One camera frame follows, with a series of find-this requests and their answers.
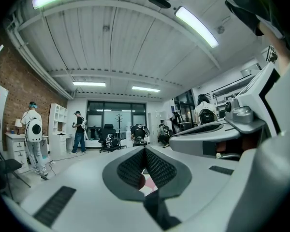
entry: white wall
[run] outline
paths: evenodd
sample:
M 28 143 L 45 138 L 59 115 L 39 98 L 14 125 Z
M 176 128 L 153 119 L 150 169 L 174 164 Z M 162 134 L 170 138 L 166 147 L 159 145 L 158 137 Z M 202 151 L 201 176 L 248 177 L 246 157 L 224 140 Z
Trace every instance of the white wall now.
M 254 59 L 248 61 L 247 63 L 245 63 L 244 65 L 236 66 L 236 67 L 226 71 L 225 73 L 220 74 L 219 76 L 213 78 L 209 82 L 204 83 L 200 89 L 194 87 L 192 89 L 194 102 L 197 103 L 199 94 L 209 93 L 213 90 L 216 90 L 220 87 L 223 87 L 225 85 L 228 85 L 232 82 L 235 82 L 235 81 L 243 78 L 241 71 L 256 64 L 256 63 L 258 63 L 258 61 L 254 58 Z

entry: white cabinet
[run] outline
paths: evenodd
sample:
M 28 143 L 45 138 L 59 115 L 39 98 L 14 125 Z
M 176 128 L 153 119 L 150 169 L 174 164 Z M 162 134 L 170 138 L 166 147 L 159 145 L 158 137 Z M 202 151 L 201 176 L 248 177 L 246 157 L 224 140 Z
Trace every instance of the white cabinet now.
M 6 133 L 6 146 L 8 149 L 6 159 L 15 159 L 18 161 L 22 167 L 16 170 L 17 173 L 21 174 L 29 170 L 26 156 L 26 147 L 25 146 L 25 135 L 24 134 L 10 134 Z M 45 142 L 40 142 L 41 154 L 44 161 L 44 164 L 48 162 L 48 150 L 47 150 L 47 136 L 43 136 Z
M 9 136 L 6 137 L 8 158 L 15 159 L 22 165 L 20 169 L 16 170 L 17 173 L 21 174 L 29 170 L 25 151 L 25 142 L 23 138 L 18 137 L 20 135 L 13 134 L 13 136 L 14 138 Z

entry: white ceiling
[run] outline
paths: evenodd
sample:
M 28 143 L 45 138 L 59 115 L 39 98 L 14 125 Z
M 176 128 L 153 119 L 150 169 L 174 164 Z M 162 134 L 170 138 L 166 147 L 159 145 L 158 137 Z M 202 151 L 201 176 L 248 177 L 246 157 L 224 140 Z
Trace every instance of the white ceiling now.
M 60 0 L 34 10 L 32 0 L 19 6 L 20 32 L 45 70 L 67 92 L 72 81 L 105 82 L 106 87 L 78 87 L 76 96 L 172 98 L 246 62 L 266 47 L 231 16 L 225 31 L 216 28 L 231 15 L 224 0 L 171 1 L 168 10 L 148 0 Z M 212 49 L 174 15 L 185 6 L 217 39 Z M 160 89 L 159 93 L 132 86 Z

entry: person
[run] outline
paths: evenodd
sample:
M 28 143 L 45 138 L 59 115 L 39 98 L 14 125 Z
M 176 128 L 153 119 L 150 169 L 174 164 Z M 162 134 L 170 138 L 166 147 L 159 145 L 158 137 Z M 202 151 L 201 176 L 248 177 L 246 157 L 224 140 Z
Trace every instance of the person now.
M 28 124 L 34 118 L 38 119 L 42 123 L 41 115 L 39 115 L 36 112 L 37 108 L 38 106 L 36 105 L 36 103 L 32 101 L 29 103 L 29 109 L 23 114 L 21 123 L 26 126 L 26 129 L 25 129 L 26 132 L 27 132 Z M 34 169 L 34 172 L 36 174 L 47 175 L 48 172 L 47 172 L 45 164 L 43 163 L 40 142 L 32 143 L 32 142 L 27 141 L 27 146 L 28 146 L 26 147 L 27 155 L 29 156 L 29 160 Z
M 225 5 L 256 36 L 264 35 L 278 55 L 280 75 L 290 62 L 290 14 L 284 0 L 225 0 Z
M 164 128 L 164 124 L 160 124 L 159 126 L 158 139 L 160 142 L 163 143 L 163 148 L 170 146 L 169 145 L 170 134 L 168 130 Z
M 84 129 L 81 127 L 84 118 L 81 116 L 81 112 L 80 111 L 76 111 L 75 112 L 75 116 L 77 117 L 77 122 L 76 125 L 73 125 L 73 128 L 76 128 L 76 133 L 75 133 L 75 138 L 74 138 L 74 146 L 73 146 L 73 150 L 70 154 L 76 154 L 77 153 L 77 147 L 78 144 L 81 144 L 81 152 L 85 153 L 86 149 L 85 149 L 85 139 L 84 139 Z
M 146 136 L 146 132 L 142 129 L 142 125 L 136 124 L 131 127 L 131 140 L 135 140 L 137 137 L 142 137 L 142 139 Z
M 208 98 L 204 94 L 201 94 L 198 96 L 198 105 L 194 109 L 195 121 L 196 121 L 198 126 L 201 125 L 199 114 L 203 109 L 208 109 L 208 110 L 212 111 L 215 115 L 215 120 L 217 120 L 216 107 L 213 104 L 209 103 Z

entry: red brick wall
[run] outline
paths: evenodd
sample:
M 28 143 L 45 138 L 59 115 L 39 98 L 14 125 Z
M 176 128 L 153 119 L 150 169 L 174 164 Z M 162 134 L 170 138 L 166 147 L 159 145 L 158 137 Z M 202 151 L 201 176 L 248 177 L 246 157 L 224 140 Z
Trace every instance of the red brick wall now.
M 53 90 L 20 56 L 3 28 L 0 29 L 0 85 L 9 91 L 3 114 L 3 128 L 15 130 L 17 118 L 28 109 L 30 101 L 38 105 L 42 117 L 43 133 L 48 135 L 48 117 L 51 103 L 67 107 L 68 100 Z

